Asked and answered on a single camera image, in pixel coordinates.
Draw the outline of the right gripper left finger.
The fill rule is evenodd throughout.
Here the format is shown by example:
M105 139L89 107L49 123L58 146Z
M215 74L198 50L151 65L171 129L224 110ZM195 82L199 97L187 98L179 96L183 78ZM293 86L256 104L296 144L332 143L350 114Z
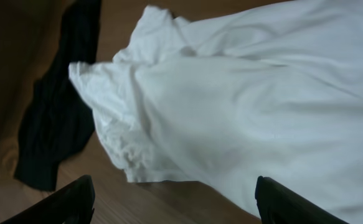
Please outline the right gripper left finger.
M90 224L94 201L92 178L83 175L2 224Z

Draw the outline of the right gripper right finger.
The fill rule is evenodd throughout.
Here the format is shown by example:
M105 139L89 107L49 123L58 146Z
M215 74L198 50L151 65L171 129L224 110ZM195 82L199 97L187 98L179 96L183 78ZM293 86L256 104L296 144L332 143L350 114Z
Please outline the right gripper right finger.
M347 224L269 177L258 177L255 199L263 224Z

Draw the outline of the white polo shirt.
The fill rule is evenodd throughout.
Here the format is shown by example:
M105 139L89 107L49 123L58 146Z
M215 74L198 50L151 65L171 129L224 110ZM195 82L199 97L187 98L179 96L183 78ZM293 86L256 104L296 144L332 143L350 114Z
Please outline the white polo shirt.
M148 6L111 62L68 71L129 182L199 181L257 215L264 175L363 223L363 1Z

